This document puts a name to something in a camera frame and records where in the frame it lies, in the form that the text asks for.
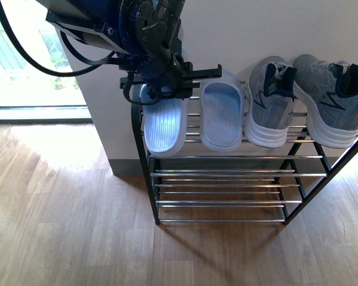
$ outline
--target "shoe rack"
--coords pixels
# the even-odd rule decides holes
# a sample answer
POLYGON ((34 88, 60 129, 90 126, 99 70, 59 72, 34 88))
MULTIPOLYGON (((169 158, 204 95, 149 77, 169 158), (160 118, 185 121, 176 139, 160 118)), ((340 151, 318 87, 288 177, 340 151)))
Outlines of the shoe rack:
MULTIPOLYGON (((139 90, 140 86, 134 87, 135 101, 139 100, 139 90)), ((190 103, 199 106, 196 101, 199 97, 190 98, 190 103)), ((296 122, 305 122, 305 117, 305 112, 294 113, 296 122)), ((184 146, 202 145, 200 126, 193 123, 200 119, 200 111, 191 111, 188 119, 184 146)), ((337 162, 329 162, 326 148, 310 138, 305 123, 296 123, 289 129, 282 152, 275 155, 275 149, 268 155, 268 149, 256 147, 243 136, 240 154, 181 155, 179 152, 159 158, 145 148, 141 106, 132 105, 131 120, 157 225, 178 222, 288 224, 358 153, 357 134, 355 144, 337 162), (309 154, 300 154, 303 149, 309 154), (313 181, 313 187, 305 181, 313 181)))

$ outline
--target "window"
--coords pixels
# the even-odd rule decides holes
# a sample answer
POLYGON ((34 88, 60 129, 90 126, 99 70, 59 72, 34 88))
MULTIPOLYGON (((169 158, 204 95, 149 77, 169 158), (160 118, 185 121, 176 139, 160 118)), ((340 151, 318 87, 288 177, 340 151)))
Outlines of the window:
MULTIPOLYGON (((46 8, 35 0, 1 0, 24 49, 43 66, 71 68, 46 8)), ((75 78, 52 77, 28 64, 0 24, 0 106, 86 105, 75 78)))

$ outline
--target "white slipper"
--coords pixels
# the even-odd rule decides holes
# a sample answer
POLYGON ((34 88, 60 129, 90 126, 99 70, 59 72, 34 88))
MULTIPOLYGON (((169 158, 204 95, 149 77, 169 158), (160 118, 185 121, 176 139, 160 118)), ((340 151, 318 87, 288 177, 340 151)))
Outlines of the white slipper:
MULTIPOLYGON (((151 101, 148 87, 143 85, 142 102, 151 101)), ((144 139, 147 149, 157 157, 169 157, 180 151, 186 140, 189 100, 161 100, 155 105, 143 106, 144 139)))
POLYGON ((239 148, 244 97, 238 79, 223 70, 221 78, 202 81, 200 94, 200 137, 203 144, 218 152, 239 148))

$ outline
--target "gray sneaker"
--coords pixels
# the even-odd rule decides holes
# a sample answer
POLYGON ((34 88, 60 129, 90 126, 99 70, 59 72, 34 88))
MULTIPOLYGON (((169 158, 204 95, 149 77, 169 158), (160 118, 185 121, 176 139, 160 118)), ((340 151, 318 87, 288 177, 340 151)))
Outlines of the gray sneaker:
POLYGON ((281 147, 286 142, 293 115, 293 82, 297 70, 280 57, 262 60, 244 87, 249 100, 244 133, 252 143, 281 147))
POLYGON ((349 148, 358 133, 358 66, 300 55, 294 94, 307 107, 310 136, 331 148, 349 148))

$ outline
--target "white sole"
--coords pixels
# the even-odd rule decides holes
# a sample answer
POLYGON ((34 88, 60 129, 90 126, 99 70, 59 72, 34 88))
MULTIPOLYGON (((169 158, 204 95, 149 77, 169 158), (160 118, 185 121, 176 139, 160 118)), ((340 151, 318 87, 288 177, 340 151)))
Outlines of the white sole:
POLYGON ((354 144, 358 130, 343 130, 330 127, 318 112, 317 104, 296 83, 293 85, 294 95, 307 107, 306 125, 309 134, 317 143, 330 148, 346 149, 354 144))
POLYGON ((249 101, 249 110, 245 118, 244 133, 249 142, 267 148, 278 148, 285 144, 288 136, 286 129, 270 129, 258 125, 253 119, 253 100, 252 92, 249 88, 249 80, 245 83, 244 93, 249 101))

